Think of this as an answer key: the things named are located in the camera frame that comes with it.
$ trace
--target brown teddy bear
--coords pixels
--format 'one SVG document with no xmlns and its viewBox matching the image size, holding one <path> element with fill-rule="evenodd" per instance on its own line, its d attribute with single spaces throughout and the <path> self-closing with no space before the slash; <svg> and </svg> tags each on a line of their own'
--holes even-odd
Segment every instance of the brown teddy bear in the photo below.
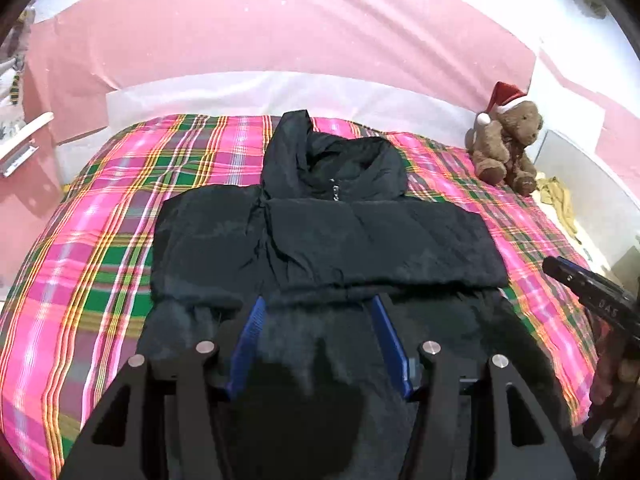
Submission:
<svg viewBox="0 0 640 480">
<path fill-rule="evenodd" d="M 505 180 L 516 193 L 536 189 L 536 168 L 524 152 L 538 138 L 542 117 L 516 87 L 499 82 L 488 113 L 478 115 L 470 153 L 478 178 L 492 186 Z"/>
</svg>

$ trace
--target white pompom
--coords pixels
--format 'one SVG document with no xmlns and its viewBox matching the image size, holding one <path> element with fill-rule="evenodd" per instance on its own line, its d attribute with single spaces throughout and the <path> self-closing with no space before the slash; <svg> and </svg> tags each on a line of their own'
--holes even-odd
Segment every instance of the white pompom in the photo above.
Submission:
<svg viewBox="0 0 640 480">
<path fill-rule="evenodd" d="M 478 115 L 478 124 L 480 124 L 480 126 L 487 126 L 490 122 L 491 117 L 489 117 L 489 114 L 482 113 Z"/>
</svg>

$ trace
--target white shelf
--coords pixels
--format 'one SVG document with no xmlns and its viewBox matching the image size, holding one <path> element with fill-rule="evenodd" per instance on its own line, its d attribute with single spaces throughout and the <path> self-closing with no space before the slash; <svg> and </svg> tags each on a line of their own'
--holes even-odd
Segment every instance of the white shelf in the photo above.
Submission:
<svg viewBox="0 0 640 480">
<path fill-rule="evenodd" d="M 2 162 L 7 155 L 13 150 L 18 148 L 25 140 L 28 140 L 35 132 L 37 132 L 45 124 L 51 122 L 53 119 L 53 112 L 46 112 L 40 117 L 35 118 L 13 137 L 9 137 L 4 142 L 0 142 L 0 162 Z"/>
</svg>

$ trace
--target santa hat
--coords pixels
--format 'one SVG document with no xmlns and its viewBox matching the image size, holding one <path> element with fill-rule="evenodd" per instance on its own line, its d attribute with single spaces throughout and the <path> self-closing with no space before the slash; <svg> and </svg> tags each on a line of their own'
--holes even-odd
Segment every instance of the santa hat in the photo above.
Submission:
<svg viewBox="0 0 640 480">
<path fill-rule="evenodd" d="M 527 95 L 517 86 L 498 81 L 494 86 L 494 92 L 491 94 L 485 112 L 478 115 L 478 124 L 487 126 L 491 122 L 489 112 L 493 110 L 503 114 L 515 105 L 527 100 Z"/>
</svg>

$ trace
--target plaid bedsheet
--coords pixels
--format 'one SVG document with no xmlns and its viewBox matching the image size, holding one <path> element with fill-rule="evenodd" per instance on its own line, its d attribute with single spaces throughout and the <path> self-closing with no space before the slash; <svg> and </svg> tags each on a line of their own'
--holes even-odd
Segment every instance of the plaid bedsheet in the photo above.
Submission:
<svg viewBox="0 0 640 480">
<path fill-rule="evenodd" d="M 278 118 L 174 115 L 110 140 L 72 184 L 25 260 L 0 317 L 0 427 L 36 480 L 55 478 L 80 428 L 133 353 L 151 307 L 154 220 L 205 184 L 258 184 Z M 482 215 L 502 253 L 505 294 L 549 355 L 574 423 L 585 417 L 595 352 L 573 296 L 544 256 L 581 262 L 532 199 L 476 180 L 464 150 L 343 120 L 316 129 L 381 135 L 404 155 L 410 192 Z"/>
</svg>

